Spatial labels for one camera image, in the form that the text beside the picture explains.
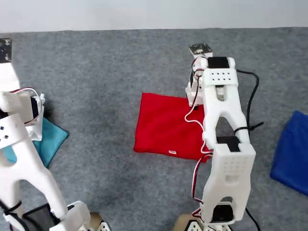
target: red cloth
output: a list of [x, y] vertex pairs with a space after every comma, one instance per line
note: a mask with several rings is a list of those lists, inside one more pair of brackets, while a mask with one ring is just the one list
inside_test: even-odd
[[[143, 93], [134, 151], [200, 159], [204, 155], [200, 152], [202, 129], [197, 123], [184, 120], [190, 109], [186, 98]], [[188, 119], [202, 123], [203, 105], [194, 110]]]

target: gray carpet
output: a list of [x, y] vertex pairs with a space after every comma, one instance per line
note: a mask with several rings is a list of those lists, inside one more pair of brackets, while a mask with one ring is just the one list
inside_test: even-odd
[[[206, 41], [215, 55], [234, 57], [239, 69], [260, 75], [251, 123], [265, 122], [251, 135], [248, 207], [264, 231], [299, 231], [308, 227], [308, 197], [269, 172], [283, 125], [294, 110], [308, 113], [307, 38], [308, 28], [19, 33], [13, 59], [23, 86], [44, 92], [51, 121], [70, 132], [50, 165], [67, 203], [84, 201], [113, 231], [168, 231], [198, 206], [190, 197], [196, 162], [133, 152], [141, 93], [185, 97], [189, 44]], [[254, 82], [239, 75], [244, 111]], [[219, 123], [218, 135], [228, 134]], [[197, 195], [209, 171], [210, 163], [201, 166]], [[45, 202], [21, 185], [27, 209]], [[256, 230], [247, 215], [233, 229]]]

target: white robot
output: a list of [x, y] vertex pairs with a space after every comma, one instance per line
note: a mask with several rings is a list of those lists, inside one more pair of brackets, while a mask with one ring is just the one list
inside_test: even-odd
[[[41, 140], [44, 96], [32, 88], [20, 88], [12, 66], [12, 40], [0, 39], [0, 206], [11, 230], [109, 231], [105, 221], [91, 227], [86, 206], [77, 201], [67, 206], [50, 171], [43, 165], [32, 140]], [[11, 146], [16, 163], [2, 149]], [[19, 180], [41, 191], [48, 203], [24, 212]]]
[[[204, 145], [213, 153], [211, 174], [202, 200], [197, 200], [200, 208], [193, 215], [200, 218], [204, 231], [230, 231], [228, 225], [241, 220], [245, 212], [256, 152], [241, 110], [234, 59], [213, 57], [206, 43], [192, 45], [190, 50], [194, 61], [186, 94], [192, 109], [185, 120], [198, 122], [188, 120], [187, 116], [195, 106], [204, 105], [205, 118], [202, 125], [198, 123], [203, 129]], [[234, 136], [216, 137], [219, 117], [227, 119]], [[187, 228], [198, 229], [201, 230], [196, 222]]]

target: red wire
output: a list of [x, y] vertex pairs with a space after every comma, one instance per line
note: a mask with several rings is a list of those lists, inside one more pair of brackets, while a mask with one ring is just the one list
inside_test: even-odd
[[12, 90], [12, 91], [10, 91], [10, 93], [19, 92], [19, 91], [21, 91], [21, 90], [23, 90], [23, 89], [32, 89], [32, 88], [31, 88], [31, 87], [24, 87], [24, 88], [20, 88], [20, 89]]
[[194, 196], [194, 191], [195, 191], [195, 188], [196, 188], [196, 181], [197, 181], [197, 174], [198, 174], [198, 169], [199, 169], [199, 166], [201, 164], [201, 161], [205, 158], [205, 157], [208, 157], [210, 156], [210, 154], [206, 154], [204, 156], [202, 156], [199, 161], [197, 162], [196, 164], [196, 167], [194, 168], [194, 171], [193, 171], [193, 180], [192, 180], [192, 197], [195, 201], [197, 202], [200, 202], [203, 204], [203, 201], [197, 197]]

